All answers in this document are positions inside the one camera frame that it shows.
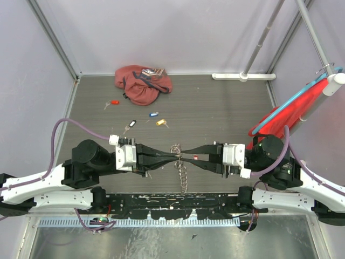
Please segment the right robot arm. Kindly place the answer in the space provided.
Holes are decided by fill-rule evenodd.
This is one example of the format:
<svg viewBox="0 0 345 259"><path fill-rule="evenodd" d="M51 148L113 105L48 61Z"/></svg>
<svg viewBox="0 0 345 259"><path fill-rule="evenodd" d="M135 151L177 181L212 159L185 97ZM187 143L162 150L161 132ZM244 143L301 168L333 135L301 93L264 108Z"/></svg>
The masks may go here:
<svg viewBox="0 0 345 259"><path fill-rule="evenodd" d="M290 155L288 144L273 135L254 137L252 149L244 144L203 145L185 149L183 154L208 155L207 161L188 162L223 177L238 174L249 179L265 171L259 180L273 191L241 186L236 205L241 212L269 209L314 214L324 224L344 226L344 187L334 184L308 169Z"/></svg>

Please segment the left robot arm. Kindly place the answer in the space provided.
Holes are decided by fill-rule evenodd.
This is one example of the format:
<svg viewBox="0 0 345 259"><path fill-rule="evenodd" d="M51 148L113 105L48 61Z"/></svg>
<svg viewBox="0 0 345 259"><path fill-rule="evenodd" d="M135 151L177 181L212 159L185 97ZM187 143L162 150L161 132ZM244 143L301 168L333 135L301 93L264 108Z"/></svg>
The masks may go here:
<svg viewBox="0 0 345 259"><path fill-rule="evenodd" d="M101 214L108 209L100 178L132 172L143 177L149 171L175 162L178 153L167 153L137 144L134 139L109 137L111 153L93 140L82 141L71 158L47 171L16 178L1 174L1 215L26 215L34 209L73 208Z"/></svg>

